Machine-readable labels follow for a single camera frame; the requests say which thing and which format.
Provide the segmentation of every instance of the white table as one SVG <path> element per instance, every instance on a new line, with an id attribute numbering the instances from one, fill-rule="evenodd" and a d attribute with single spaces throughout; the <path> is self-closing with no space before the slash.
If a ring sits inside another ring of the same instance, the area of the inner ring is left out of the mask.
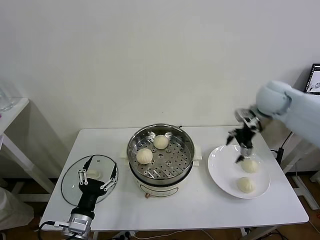
<path id="1" fill-rule="evenodd" d="M 10 140 L 10 138 L 4 133 L 5 130 L 9 127 L 9 125 L 15 120 L 15 118 L 21 113 L 21 111 L 28 105 L 28 98 L 12 98 L 13 107 L 5 112 L 0 112 L 0 137 L 1 141 L 3 141 L 3 145 L 5 146 L 5 151 L 12 157 L 23 170 L 31 176 L 36 182 L 38 182 L 48 193 L 52 193 L 55 185 L 48 179 L 48 177 L 35 166 L 32 161 L 30 161 L 26 155 Z M 19 182 L 16 184 L 12 193 L 18 194 L 20 189 L 22 188 L 23 183 Z M 19 198 L 23 201 L 32 200 L 35 198 L 42 197 L 39 195 L 30 195 L 30 194 L 20 194 Z"/>
<path id="2" fill-rule="evenodd" d="M 224 145 L 234 126 L 184 127 L 201 147 L 203 160 L 193 167 L 187 183 L 174 195 L 145 198 L 136 185 L 121 151 L 137 128 L 83 129 L 79 132 L 54 188 L 41 222 L 69 220 L 74 206 L 61 194 L 68 168 L 84 156 L 101 154 L 117 162 L 119 177 L 112 193 L 95 207 L 92 231 L 191 230 L 260 227 L 243 239 L 256 239 L 276 225 L 305 223 L 309 217 L 260 134 L 253 139 L 255 152 L 265 162 L 271 177 L 268 191 L 256 199 L 239 199 L 221 190 L 211 179 L 207 159 Z M 57 230 L 45 226 L 45 230 Z"/>

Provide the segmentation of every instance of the glass lid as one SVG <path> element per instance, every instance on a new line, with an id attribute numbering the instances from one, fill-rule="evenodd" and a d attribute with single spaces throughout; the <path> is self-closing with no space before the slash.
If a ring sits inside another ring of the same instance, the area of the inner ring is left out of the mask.
<path id="1" fill-rule="evenodd" d="M 86 184 L 83 169 L 86 169 L 86 178 L 108 183 L 106 194 L 98 197 L 97 203 L 105 199 L 115 188 L 118 180 L 118 168 L 116 163 L 108 156 L 90 155 L 75 162 L 65 173 L 61 183 L 61 192 L 64 200 L 77 206 L 82 195 L 79 184 Z"/>

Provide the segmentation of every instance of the steamed bun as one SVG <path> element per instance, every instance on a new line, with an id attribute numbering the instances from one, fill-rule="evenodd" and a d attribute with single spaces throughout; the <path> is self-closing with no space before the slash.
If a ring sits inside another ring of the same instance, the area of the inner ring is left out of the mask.
<path id="1" fill-rule="evenodd" d="M 100 179 L 103 176 L 102 172 L 98 169 L 88 169 L 86 177 L 91 179 Z"/>
<path id="2" fill-rule="evenodd" d="M 237 182 L 238 188 L 246 193 L 252 193 L 256 189 L 255 183 L 248 177 L 241 177 Z"/>
<path id="3" fill-rule="evenodd" d="M 259 169 L 258 163 L 253 159 L 244 159 L 241 162 L 241 167 L 243 170 L 250 174 L 256 173 Z"/>
<path id="4" fill-rule="evenodd" d="M 149 164 L 153 157 L 152 151 L 148 148 L 140 149 L 136 154 L 136 160 L 140 164 Z"/>
<path id="5" fill-rule="evenodd" d="M 168 147 L 169 144 L 169 140 L 166 136 L 164 135 L 158 135 L 154 138 L 153 141 L 153 145 L 157 148 L 157 149 L 165 149 L 166 147 Z"/>

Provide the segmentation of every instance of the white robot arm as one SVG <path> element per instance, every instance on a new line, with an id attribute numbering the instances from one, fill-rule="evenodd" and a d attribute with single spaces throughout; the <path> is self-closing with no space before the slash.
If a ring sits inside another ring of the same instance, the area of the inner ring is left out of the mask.
<path id="1" fill-rule="evenodd" d="M 295 134 L 320 148 L 320 96 L 271 81 L 257 93 L 256 106 L 262 114 L 280 120 Z"/>
<path id="2" fill-rule="evenodd" d="M 238 161 L 252 152 L 251 139 L 272 120 L 277 119 L 295 134 L 320 148 L 320 96 L 303 93 L 290 85 L 271 81 L 256 95 L 256 105 L 235 111 L 243 128 L 229 132 L 227 143 L 236 138 L 241 146 Z"/>

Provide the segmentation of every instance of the white wall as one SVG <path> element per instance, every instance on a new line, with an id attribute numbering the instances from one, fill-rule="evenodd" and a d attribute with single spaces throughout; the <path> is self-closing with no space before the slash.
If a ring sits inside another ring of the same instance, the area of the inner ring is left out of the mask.
<path id="1" fill-rule="evenodd" d="M 319 62 L 319 7 L 1 1 L 0 80 L 31 99 L 68 150 L 83 128 L 233 125 L 234 109 L 252 104 L 261 85 L 293 84 Z"/>

